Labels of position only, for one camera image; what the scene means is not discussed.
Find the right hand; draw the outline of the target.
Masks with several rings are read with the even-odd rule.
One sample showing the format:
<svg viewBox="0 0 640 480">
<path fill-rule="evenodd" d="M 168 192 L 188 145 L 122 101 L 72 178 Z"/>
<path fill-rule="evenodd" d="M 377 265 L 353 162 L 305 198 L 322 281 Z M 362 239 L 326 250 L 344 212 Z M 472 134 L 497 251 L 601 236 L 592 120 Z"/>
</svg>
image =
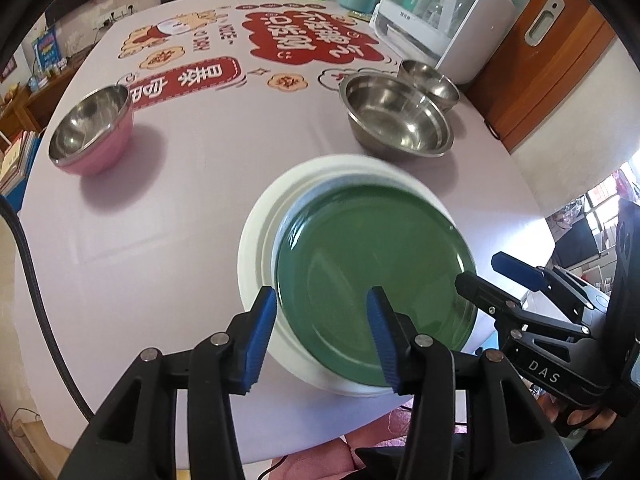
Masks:
<svg viewBox="0 0 640 480">
<path fill-rule="evenodd" d="M 559 419 L 560 425 L 567 426 L 570 431 L 582 428 L 605 430 L 616 419 L 615 412 L 598 406 L 569 412 L 567 405 L 550 393 L 543 393 L 537 403 L 552 424 Z"/>
</svg>

